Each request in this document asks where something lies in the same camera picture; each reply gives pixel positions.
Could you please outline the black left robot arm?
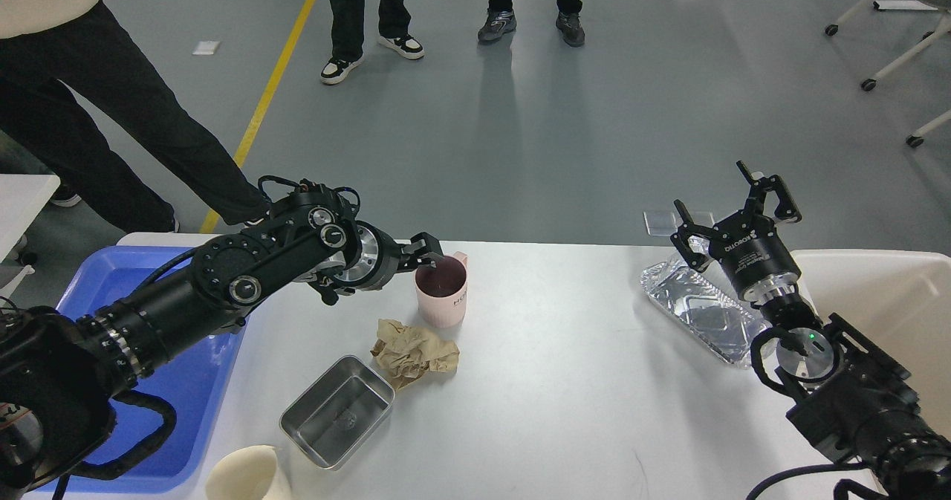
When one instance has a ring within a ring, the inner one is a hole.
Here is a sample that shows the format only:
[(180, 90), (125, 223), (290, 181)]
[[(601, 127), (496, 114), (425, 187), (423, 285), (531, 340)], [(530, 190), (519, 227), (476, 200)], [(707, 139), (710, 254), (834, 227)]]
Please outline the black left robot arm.
[(238, 333), (282, 287), (309, 284), (333, 305), (378, 290), (395, 274), (434, 266), (428, 233), (401, 244), (361, 221), (359, 193), (262, 176), (289, 193), (258, 224), (179, 254), (129, 296), (72, 320), (55, 308), (2, 308), (2, 497), (19, 499), (53, 480), (122, 476), (175, 429), (166, 400), (140, 380), (212, 334)]

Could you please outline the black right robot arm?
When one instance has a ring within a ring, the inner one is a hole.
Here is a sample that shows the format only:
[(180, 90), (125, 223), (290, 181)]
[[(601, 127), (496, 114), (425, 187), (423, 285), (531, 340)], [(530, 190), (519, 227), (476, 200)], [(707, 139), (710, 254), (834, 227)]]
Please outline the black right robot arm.
[(767, 477), (748, 498), (805, 474), (869, 470), (882, 490), (842, 479), (833, 496), (947, 499), (949, 441), (921, 417), (910, 372), (841, 315), (818, 317), (776, 230), (802, 218), (787, 185), (778, 175), (752, 174), (743, 161), (737, 167), (750, 186), (743, 208), (707, 227), (675, 200), (681, 223), (670, 241), (696, 272), (718, 262), (739, 299), (763, 315), (768, 327), (752, 341), (752, 368), (765, 387), (794, 401), (788, 421), (828, 460)]

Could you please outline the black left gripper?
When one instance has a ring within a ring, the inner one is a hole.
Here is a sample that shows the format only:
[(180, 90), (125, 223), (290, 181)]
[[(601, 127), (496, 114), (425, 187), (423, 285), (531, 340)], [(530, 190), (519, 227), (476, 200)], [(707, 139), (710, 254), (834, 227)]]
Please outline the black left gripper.
[(349, 269), (349, 286), (358, 290), (379, 290), (398, 273), (415, 272), (419, 267), (437, 267), (444, 259), (441, 243), (421, 232), (401, 248), (395, 240), (365, 221), (358, 221), (360, 255)]

